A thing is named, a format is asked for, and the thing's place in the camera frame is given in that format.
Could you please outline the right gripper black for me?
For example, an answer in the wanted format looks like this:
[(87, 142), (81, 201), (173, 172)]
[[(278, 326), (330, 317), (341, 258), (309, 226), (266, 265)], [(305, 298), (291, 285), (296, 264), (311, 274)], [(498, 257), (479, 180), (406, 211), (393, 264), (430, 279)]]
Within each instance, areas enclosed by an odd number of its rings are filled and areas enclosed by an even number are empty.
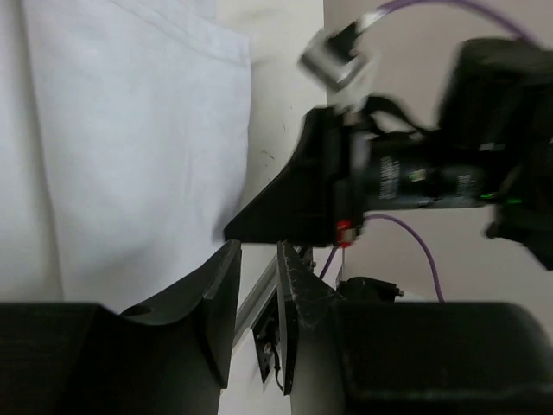
[(316, 107), (305, 115), (290, 159), (225, 226), (226, 240), (347, 247), (371, 211), (496, 202), (498, 190), (479, 154), (448, 144), (391, 99), (370, 95), (337, 114)]

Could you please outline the white fabric skirt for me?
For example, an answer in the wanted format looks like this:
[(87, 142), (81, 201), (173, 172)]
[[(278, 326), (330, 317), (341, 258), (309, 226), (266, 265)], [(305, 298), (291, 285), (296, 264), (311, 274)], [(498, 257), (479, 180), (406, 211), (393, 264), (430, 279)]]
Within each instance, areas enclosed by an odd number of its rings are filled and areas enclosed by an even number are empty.
[(251, 58), (212, 1), (1, 4), (1, 298), (122, 310), (221, 245)]

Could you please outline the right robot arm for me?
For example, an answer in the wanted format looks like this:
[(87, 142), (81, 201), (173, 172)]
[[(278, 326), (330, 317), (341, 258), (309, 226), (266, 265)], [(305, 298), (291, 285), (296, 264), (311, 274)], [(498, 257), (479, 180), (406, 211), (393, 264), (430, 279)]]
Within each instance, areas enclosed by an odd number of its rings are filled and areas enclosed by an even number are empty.
[(316, 107), (290, 160), (226, 226), (251, 244), (350, 246), (372, 211), (494, 208), (490, 239), (552, 266), (552, 53), (463, 42), (427, 129), (393, 100)]

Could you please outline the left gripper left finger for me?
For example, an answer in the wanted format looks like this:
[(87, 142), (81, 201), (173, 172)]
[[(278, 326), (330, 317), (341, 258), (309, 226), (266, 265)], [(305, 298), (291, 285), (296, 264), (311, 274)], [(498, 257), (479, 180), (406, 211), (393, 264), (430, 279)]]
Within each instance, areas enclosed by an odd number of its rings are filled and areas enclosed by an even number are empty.
[(1, 307), (4, 414), (214, 414), (227, 387), (241, 246), (115, 313), (95, 303)]

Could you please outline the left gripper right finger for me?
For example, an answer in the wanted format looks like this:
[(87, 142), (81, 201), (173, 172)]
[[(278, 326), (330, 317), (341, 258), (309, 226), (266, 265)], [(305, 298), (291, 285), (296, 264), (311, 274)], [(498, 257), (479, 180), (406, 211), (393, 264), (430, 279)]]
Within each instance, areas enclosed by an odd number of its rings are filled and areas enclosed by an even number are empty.
[(552, 347), (511, 303), (333, 307), (335, 344), (312, 348), (287, 396), (294, 414), (549, 414)]

